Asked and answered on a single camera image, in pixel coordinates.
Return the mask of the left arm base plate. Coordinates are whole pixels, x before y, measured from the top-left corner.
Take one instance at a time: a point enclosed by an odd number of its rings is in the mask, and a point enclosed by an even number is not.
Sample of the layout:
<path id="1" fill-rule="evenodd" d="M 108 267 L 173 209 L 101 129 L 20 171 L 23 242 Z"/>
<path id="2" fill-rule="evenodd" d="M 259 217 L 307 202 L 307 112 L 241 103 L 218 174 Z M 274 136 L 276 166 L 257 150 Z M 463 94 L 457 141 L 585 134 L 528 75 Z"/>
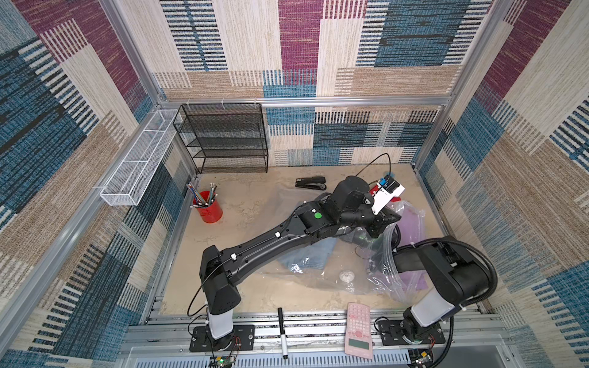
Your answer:
<path id="1" fill-rule="evenodd" d="M 233 332 L 225 337 L 214 339 L 209 326 L 193 328 L 189 351 L 191 353 L 218 353 L 252 351 L 256 337 L 256 327 L 253 324 L 238 324 Z"/>

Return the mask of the clear plastic vacuum bag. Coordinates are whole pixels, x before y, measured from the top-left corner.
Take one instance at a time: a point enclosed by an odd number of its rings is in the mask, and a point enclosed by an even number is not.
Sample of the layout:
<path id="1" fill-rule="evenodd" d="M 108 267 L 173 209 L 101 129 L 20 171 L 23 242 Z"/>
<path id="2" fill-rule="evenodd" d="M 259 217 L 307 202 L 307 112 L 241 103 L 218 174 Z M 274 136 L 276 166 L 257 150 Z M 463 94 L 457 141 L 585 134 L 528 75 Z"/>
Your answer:
<path id="1" fill-rule="evenodd" d="M 324 291 L 382 294 L 412 304 L 429 289 L 416 255 L 398 255 L 404 246 L 425 239 L 426 212 L 401 200 L 386 206 L 401 216 L 377 239 L 363 228 L 338 238 L 289 251 L 264 266 L 259 274 L 282 278 Z"/>

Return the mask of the red trousers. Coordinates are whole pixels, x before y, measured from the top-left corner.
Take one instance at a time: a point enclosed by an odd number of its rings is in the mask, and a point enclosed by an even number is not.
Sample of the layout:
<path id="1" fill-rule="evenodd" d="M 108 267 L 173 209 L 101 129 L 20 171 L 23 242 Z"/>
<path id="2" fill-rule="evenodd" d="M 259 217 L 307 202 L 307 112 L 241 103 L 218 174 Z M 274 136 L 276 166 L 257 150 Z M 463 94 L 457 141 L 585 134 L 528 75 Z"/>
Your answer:
<path id="1" fill-rule="evenodd" d="M 401 197 L 404 190 L 405 187 L 402 185 L 392 186 L 389 190 L 380 185 L 376 185 L 371 189 L 370 193 L 374 198 L 374 203 L 384 202 L 387 204 L 392 198 Z"/>

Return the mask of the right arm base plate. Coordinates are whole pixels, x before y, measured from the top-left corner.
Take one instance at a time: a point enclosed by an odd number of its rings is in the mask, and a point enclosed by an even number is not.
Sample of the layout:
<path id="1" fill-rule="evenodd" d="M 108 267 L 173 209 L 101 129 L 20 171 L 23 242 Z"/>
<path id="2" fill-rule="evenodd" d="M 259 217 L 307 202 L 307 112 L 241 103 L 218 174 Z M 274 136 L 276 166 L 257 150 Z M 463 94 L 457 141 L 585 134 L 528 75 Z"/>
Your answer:
<path id="1" fill-rule="evenodd" d="M 445 344 L 446 337 L 439 323 L 422 327 L 411 320 L 379 320 L 377 329 L 384 346 Z"/>

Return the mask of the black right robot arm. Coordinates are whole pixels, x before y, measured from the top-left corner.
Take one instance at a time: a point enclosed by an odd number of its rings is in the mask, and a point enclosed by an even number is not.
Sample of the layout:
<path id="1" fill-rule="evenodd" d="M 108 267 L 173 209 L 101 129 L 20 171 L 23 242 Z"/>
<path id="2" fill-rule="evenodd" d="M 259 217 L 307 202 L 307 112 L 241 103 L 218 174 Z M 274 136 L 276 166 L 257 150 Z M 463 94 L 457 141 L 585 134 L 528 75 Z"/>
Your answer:
<path id="1" fill-rule="evenodd" d="M 399 331 L 409 344 L 419 344 L 459 311 L 488 299 L 498 275 L 477 248 L 452 236 L 425 239 L 394 253 L 400 273 L 425 271 L 433 289 L 403 313 Z"/>

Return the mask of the lilac garment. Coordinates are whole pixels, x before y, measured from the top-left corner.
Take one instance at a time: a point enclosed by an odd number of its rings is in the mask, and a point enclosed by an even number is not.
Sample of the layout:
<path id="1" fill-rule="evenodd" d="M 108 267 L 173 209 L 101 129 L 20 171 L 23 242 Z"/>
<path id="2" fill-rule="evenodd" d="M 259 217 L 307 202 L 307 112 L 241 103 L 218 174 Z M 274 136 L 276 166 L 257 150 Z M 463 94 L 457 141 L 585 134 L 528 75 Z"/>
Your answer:
<path id="1" fill-rule="evenodd" d="M 419 258 L 407 251 L 425 239 L 425 211 L 408 202 L 396 202 L 392 210 L 402 218 L 369 244 L 365 265 L 367 279 L 375 291 L 403 299 L 428 288 Z"/>

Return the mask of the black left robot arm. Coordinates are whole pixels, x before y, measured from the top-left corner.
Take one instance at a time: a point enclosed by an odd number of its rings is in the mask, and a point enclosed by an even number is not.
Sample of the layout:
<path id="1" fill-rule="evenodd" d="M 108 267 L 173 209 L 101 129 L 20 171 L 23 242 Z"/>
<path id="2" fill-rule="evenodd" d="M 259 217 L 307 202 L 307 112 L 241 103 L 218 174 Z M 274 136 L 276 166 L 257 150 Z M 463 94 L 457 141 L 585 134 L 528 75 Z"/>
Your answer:
<path id="1" fill-rule="evenodd" d="M 394 178 L 385 176 L 372 193 L 362 178 L 348 176 L 332 193 L 302 203 L 285 221 L 260 236 L 224 250 L 206 248 L 199 277 L 208 308 L 206 335 L 210 342 L 221 343 L 233 337 L 233 310 L 242 300 L 237 286 L 250 274 L 289 251 L 346 235 L 356 228 L 377 239 L 386 227 L 400 220 L 387 204 L 404 190 Z"/>

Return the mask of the blue garment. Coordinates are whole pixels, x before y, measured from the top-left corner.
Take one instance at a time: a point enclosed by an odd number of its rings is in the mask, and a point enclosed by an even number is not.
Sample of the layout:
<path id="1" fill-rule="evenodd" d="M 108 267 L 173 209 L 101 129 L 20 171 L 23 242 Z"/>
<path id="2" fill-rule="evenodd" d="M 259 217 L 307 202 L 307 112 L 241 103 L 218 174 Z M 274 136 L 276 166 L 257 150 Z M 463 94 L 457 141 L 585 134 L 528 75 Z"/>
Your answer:
<path id="1" fill-rule="evenodd" d="M 313 245 L 290 251 L 279 258 L 279 263 L 292 273 L 302 274 L 307 269 L 324 270 L 337 239 L 328 238 Z"/>

